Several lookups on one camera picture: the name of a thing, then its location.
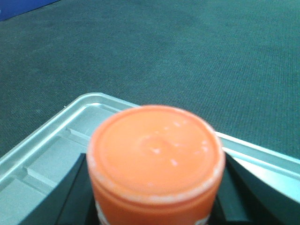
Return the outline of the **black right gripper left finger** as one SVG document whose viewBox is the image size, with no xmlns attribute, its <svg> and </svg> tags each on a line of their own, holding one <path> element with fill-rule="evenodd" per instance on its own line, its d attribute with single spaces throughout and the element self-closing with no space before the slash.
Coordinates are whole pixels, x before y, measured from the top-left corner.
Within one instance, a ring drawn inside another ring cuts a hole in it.
<svg viewBox="0 0 300 225">
<path fill-rule="evenodd" d="M 85 154 L 80 154 L 71 170 L 58 186 L 20 224 L 100 224 Z"/>
</svg>

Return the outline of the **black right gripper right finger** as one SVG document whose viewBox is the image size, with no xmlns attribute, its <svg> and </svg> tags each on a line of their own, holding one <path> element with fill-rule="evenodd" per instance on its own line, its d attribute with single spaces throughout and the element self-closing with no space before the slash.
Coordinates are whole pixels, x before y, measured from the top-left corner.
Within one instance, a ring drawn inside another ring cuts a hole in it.
<svg viewBox="0 0 300 225">
<path fill-rule="evenodd" d="M 210 225 L 298 225 L 300 204 L 257 178 L 229 154 Z"/>
</svg>

